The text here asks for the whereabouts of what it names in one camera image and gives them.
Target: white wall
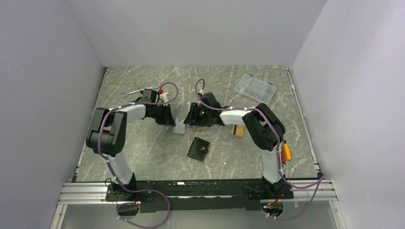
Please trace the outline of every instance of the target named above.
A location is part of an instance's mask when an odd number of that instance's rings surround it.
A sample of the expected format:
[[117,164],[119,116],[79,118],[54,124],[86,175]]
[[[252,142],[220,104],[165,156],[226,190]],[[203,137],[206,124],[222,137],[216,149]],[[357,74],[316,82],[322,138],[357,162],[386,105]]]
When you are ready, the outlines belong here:
[[326,0],[68,0],[104,66],[291,66]]
[[103,68],[65,0],[0,3],[0,228],[49,228]]
[[293,65],[349,228],[405,227],[405,2],[328,0]]

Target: black wallet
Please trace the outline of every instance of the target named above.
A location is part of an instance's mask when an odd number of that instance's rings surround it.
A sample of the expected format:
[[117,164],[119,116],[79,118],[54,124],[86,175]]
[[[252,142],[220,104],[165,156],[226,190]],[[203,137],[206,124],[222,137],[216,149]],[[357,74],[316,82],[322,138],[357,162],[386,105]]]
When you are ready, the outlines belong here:
[[187,156],[199,161],[203,161],[205,155],[208,153],[209,146],[210,146],[209,141],[205,141],[204,139],[195,137],[193,142],[191,143],[191,147],[189,149],[189,153],[187,154]]

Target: marble table surface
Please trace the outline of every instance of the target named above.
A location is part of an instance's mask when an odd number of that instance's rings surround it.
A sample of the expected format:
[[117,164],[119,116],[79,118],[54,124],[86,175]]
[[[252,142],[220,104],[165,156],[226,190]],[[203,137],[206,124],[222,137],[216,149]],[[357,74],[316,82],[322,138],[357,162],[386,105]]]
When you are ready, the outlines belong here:
[[[140,93],[126,98],[125,90],[154,82],[173,82],[179,87],[178,98],[171,104],[173,118],[187,116],[189,105],[197,102],[194,85],[206,80],[205,92],[212,92],[221,106],[251,107],[258,101],[238,95],[236,84],[244,73],[254,75],[277,87],[268,106],[286,128],[285,139],[292,160],[287,162],[289,178],[316,177],[313,159],[303,123],[284,67],[279,66],[123,66],[109,67],[97,107],[111,108],[135,100]],[[167,85],[164,91],[175,93]],[[245,129],[243,137],[230,134],[231,126],[188,126],[184,135],[172,133],[173,127],[157,125],[151,118],[127,126],[124,155],[138,180],[238,179],[260,178],[263,161],[260,149]],[[204,161],[187,156],[194,137],[209,141]],[[77,181],[104,181],[111,177],[104,161],[86,147]]]

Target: robotic arm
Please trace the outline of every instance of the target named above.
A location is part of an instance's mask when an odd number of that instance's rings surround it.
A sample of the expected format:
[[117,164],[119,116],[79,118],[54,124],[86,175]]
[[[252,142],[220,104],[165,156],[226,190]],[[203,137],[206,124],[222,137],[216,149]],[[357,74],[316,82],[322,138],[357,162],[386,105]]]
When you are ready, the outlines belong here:
[[[212,93],[204,95],[199,94],[200,99],[208,106],[213,108],[222,108]],[[280,141],[283,141],[283,134],[286,132],[284,125],[274,115],[266,104],[259,104],[257,107],[262,111],[276,130]],[[262,125],[264,119],[257,111],[231,110],[216,111],[203,106],[202,104],[192,103],[190,111],[184,120],[185,124],[196,126],[212,125],[243,125],[246,126],[254,143],[262,150],[264,163],[264,182],[268,182],[271,192],[276,192],[283,184],[280,175],[284,172],[278,172],[277,138],[267,124]]]
[[[94,153],[98,154],[98,137],[101,137],[101,152],[108,159],[117,178],[129,190],[137,190],[135,174],[130,170],[122,150],[125,144],[127,124],[138,119],[146,117],[154,118],[159,125],[175,126],[175,122],[171,115],[170,104],[165,105],[143,105],[136,104],[138,102],[155,103],[159,99],[166,102],[167,93],[158,94],[158,92],[150,89],[145,89],[142,92],[142,97],[132,101],[133,105],[119,109],[113,112],[107,119],[105,127],[110,126],[110,130],[100,130],[101,123],[110,109],[97,108],[94,112],[90,128],[86,136],[86,145],[91,148]],[[111,183],[114,191],[128,194],[116,179]]]

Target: red wire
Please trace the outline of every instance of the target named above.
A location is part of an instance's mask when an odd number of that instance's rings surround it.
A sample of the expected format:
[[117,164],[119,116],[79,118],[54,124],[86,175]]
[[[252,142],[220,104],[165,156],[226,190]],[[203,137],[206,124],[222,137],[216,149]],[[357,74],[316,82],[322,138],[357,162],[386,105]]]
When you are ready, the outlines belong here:
[[274,202],[270,202],[270,203],[268,203],[267,205],[273,205],[273,204],[277,203],[277,201],[278,201],[280,198],[281,198],[281,193],[280,193],[280,195],[278,195],[277,199],[276,199]]
[[135,198],[135,203],[138,201],[139,193],[137,193],[137,197]]

